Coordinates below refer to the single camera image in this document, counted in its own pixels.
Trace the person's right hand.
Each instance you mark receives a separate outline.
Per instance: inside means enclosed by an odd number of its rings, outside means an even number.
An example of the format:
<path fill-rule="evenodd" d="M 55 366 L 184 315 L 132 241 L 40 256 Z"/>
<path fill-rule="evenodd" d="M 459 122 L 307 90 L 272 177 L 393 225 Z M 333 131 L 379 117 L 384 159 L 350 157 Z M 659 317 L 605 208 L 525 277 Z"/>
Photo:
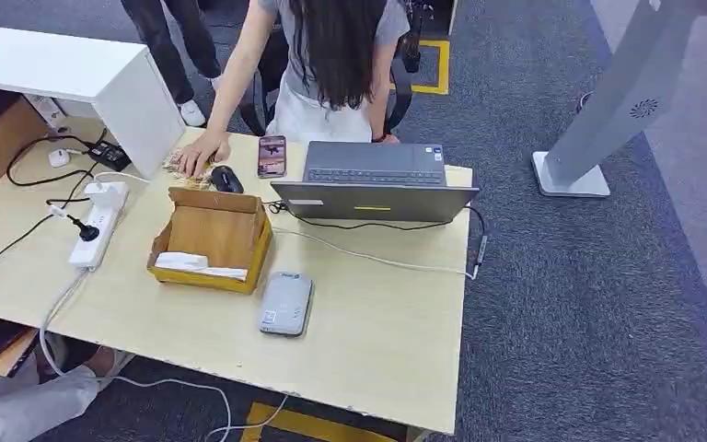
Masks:
<path fill-rule="evenodd" d="M 199 178 L 210 162 L 221 162 L 229 158 L 231 147 L 229 133 L 205 129 L 190 145 L 181 149 L 178 170 L 186 177 Z"/>

